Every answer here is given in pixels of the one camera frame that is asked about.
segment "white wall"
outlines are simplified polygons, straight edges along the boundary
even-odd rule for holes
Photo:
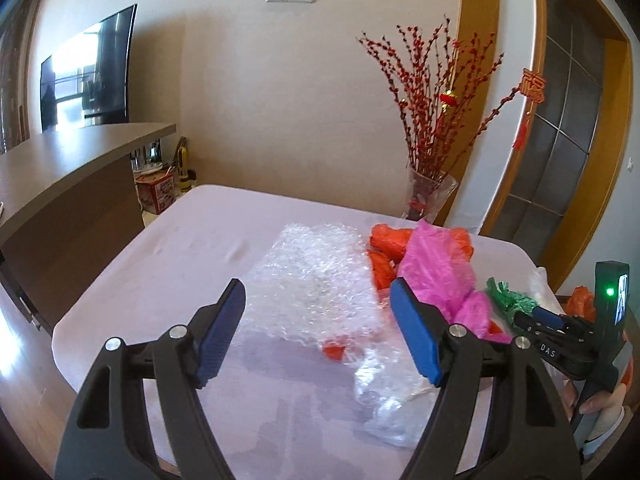
[[[30,62],[32,134],[41,131],[42,61],[133,3],[131,119],[178,123],[199,182],[402,211],[398,111],[355,38],[363,29],[393,34],[398,23],[428,32],[443,14],[457,23],[460,0],[43,0]]]
[[[522,69],[532,67],[535,35],[536,0],[500,0],[495,51],[504,53],[504,61],[492,76],[483,117],[518,85]],[[447,217],[448,227],[463,227],[471,233],[482,227],[507,168],[524,106],[525,99],[518,94],[476,140]]]

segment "human hand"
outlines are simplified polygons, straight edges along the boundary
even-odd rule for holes
[[[607,390],[601,390],[590,399],[587,399],[587,401],[580,406],[579,412],[582,415],[588,415],[589,413],[597,413],[600,410],[611,408],[620,403],[619,397],[620,395],[610,394]],[[575,405],[578,402],[578,390],[575,389],[572,380],[569,380],[560,391],[560,398],[562,399],[562,405],[564,406],[564,412],[567,418],[571,419],[574,414]]]

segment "tv screen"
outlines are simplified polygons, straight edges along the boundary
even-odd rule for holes
[[[92,25],[42,63],[42,131],[129,122],[127,78],[136,5]]]

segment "red tassel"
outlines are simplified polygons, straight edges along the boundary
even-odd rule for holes
[[[513,143],[513,149],[518,152],[524,147],[525,140],[527,140],[527,130],[529,129],[529,117],[530,113],[527,112],[525,114],[525,118],[520,123],[520,128],[518,129],[518,135],[516,136],[516,140]]]

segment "red box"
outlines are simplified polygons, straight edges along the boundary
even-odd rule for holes
[[[136,188],[142,209],[159,215],[175,202],[174,176],[171,172],[156,171],[136,177]]]

